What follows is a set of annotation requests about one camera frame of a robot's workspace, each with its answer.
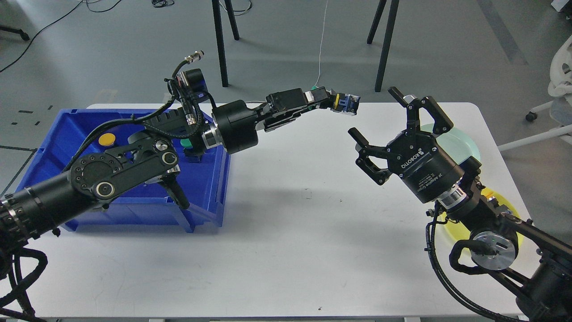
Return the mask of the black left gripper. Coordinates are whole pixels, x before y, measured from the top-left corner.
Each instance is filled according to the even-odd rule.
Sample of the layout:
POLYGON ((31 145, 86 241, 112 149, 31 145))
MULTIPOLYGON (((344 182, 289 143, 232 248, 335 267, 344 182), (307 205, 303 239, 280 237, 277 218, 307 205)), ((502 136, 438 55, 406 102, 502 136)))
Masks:
POLYGON ((210 148, 222 145, 229 154, 251 148, 259 142, 257 131, 276 130, 310 110, 333 110, 335 100, 335 90, 321 86, 306 92, 291 89, 269 94, 264 103, 253 109, 243 100, 215 106, 210 123, 210 148))

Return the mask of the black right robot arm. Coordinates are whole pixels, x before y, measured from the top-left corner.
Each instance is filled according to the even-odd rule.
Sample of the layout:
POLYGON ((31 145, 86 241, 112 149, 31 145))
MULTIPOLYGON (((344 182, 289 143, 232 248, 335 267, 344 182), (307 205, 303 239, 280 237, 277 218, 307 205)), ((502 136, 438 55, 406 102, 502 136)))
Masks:
POLYGON ((432 97, 406 99, 394 86, 392 97, 407 112, 407 127, 384 147, 370 145, 356 128, 349 134, 357 143, 356 165, 382 185, 397 175, 422 202, 433 202, 427 215, 425 251, 438 280, 460 304, 494 321, 513 319, 488 310, 463 295, 438 262, 435 230, 443 224, 463 224, 469 238, 456 241, 450 267, 467 275, 489 275, 508 289, 519 309, 532 322, 571 320, 572 253, 570 245, 524 221, 491 197, 482 195, 480 162, 469 157, 457 164, 437 143, 453 122, 432 97))

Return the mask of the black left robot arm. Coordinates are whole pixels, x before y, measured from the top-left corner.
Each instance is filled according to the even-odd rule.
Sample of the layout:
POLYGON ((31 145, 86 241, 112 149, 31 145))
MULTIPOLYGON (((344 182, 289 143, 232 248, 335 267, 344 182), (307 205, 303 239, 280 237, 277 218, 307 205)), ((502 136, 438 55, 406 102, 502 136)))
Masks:
POLYGON ((243 100, 216 106, 200 69, 184 71, 204 53, 185 57, 169 79, 170 99, 156 111, 136 118, 114 119, 97 126, 84 139, 61 173, 1 199, 1 278, 10 292, 1 298, 2 316, 38 322, 27 290, 39 279, 48 260, 27 248, 46 232, 113 200, 145 182, 158 183, 182 209, 190 203, 177 182, 179 156, 174 139, 189 139, 192 153, 223 146, 233 154, 255 146, 257 131, 276 130, 316 109, 355 115, 359 97, 324 87, 268 94, 254 108, 243 100))

